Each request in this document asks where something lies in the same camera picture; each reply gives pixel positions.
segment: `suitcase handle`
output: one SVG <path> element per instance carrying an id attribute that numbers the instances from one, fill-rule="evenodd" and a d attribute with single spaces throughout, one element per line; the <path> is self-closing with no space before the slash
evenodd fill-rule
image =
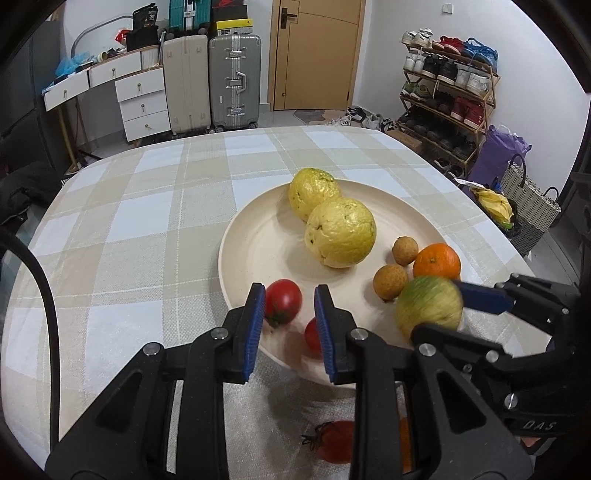
<path id="1" fill-rule="evenodd" d="M 246 74 L 242 72 L 236 72 L 236 75 L 242 77 L 242 88 L 238 90 L 238 93 L 242 93 L 246 91 Z"/>

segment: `metal screw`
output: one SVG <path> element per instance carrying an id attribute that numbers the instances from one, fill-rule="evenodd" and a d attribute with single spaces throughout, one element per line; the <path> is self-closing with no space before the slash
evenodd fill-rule
<path id="1" fill-rule="evenodd" d="M 160 345 L 155 342 L 146 343 L 142 351 L 148 356 L 156 355 L 160 351 Z"/>
<path id="2" fill-rule="evenodd" d="M 423 356 L 433 356 L 437 352 L 437 349 L 430 343 L 421 343 L 418 346 L 418 351 Z"/>
<path id="3" fill-rule="evenodd" d="M 494 350 L 488 350 L 486 353 L 486 359 L 493 364 L 499 359 L 499 354 Z"/>
<path id="4" fill-rule="evenodd" d="M 513 410 L 517 406 L 517 395 L 514 393 L 507 395 L 504 404 L 507 410 Z"/>
<path id="5" fill-rule="evenodd" d="M 369 332 L 363 328 L 354 328 L 350 335 L 353 340 L 365 340 L 369 336 Z"/>
<path id="6" fill-rule="evenodd" d="M 224 327 L 217 327 L 212 330 L 214 340 L 224 340 L 228 336 L 228 331 Z"/>

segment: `red shoe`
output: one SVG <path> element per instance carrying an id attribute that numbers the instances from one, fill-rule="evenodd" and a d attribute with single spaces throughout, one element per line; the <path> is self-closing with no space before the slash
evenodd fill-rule
<path id="1" fill-rule="evenodd" d="M 453 102 L 452 118 L 463 122 L 466 117 L 466 99 L 464 97 L 456 97 Z"/>
<path id="2" fill-rule="evenodd" d="M 467 107 L 464 123 L 474 130 L 478 130 L 484 121 L 484 107 L 480 103 L 466 99 L 464 99 L 464 104 Z"/>

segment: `beige suitcase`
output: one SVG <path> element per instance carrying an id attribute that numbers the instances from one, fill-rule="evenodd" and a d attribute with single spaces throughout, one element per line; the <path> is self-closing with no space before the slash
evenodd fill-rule
<path id="1" fill-rule="evenodd" d="M 175 134 L 209 127 L 211 114 L 205 35 L 164 42 L 164 83 L 170 128 Z"/>

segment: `door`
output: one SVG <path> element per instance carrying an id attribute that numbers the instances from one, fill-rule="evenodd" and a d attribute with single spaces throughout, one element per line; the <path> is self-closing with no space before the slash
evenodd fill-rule
<path id="1" fill-rule="evenodd" d="M 280 1 L 274 109 L 346 109 L 362 0 Z"/>

